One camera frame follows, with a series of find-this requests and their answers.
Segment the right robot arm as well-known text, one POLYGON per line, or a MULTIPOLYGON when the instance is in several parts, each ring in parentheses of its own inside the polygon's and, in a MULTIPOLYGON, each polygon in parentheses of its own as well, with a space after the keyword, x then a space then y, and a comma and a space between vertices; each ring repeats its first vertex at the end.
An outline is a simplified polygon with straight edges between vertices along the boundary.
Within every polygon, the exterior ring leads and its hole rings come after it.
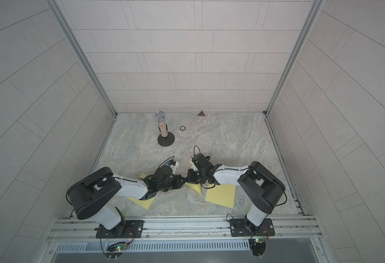
POLYGON ((252 202, 245 216, 246 226, 252 230, 261 226, 266 217, 286 194, 286 187, 265 166, 257 161, 244 167, 227 167, 212 164, 209 156, 201 153, 191 160, 187 182, 192 184, 235 185, 241 187, 252 202))

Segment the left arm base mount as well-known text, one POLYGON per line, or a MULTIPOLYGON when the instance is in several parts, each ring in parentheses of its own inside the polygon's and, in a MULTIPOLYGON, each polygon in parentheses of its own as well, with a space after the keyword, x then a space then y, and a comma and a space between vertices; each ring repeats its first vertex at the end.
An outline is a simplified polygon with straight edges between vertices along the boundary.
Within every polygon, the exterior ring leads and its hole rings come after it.
POLYGON ((122 212, 115 207, 102 208, 94 219, 99 219, 99 227, 95 228, 96 238, 140 238, 144 220, 126 220, 122 212))

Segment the yellow square paper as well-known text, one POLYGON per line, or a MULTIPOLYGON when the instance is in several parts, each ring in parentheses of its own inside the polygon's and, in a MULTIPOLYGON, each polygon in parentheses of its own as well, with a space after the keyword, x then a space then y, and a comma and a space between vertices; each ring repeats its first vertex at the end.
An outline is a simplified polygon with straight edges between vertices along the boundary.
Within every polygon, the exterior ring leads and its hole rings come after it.
POLYGON ((199 177, 197 172, 198 171, 193 166, 189 168, 187 174, 187 185, 196 191, 199 195, 202 195, 201 186, 198 182, 199 177))

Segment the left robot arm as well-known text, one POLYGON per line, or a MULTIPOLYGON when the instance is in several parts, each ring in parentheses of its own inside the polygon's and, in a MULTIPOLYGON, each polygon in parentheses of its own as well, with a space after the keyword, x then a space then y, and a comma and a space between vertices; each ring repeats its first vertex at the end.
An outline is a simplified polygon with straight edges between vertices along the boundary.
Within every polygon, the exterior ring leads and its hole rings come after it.
POLYGON ((79 220, 92 219, 112 230, 123 221, 119 209, 108 204, 112 198, 146 201, 158 192, 179 189, 186 183, 186 178, 175 174, 177 167, 177 164, 165 164, 154 174, 138 180, 116 175, 109 167, 103 167, 69 187, 66 199, 79 220))

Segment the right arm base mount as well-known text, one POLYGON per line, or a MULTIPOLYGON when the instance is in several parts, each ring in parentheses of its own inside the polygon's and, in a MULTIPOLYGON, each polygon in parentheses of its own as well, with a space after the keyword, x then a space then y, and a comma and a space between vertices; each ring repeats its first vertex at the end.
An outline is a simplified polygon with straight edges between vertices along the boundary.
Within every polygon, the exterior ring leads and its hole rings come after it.
POLYGON ((255 226, 246 218, 235 219, 231 215, 227 215, 226 220, 230 224, 230 231, 233 237, 275 236, 272 220, 269 218, 265 218, 259 226, 255 226))

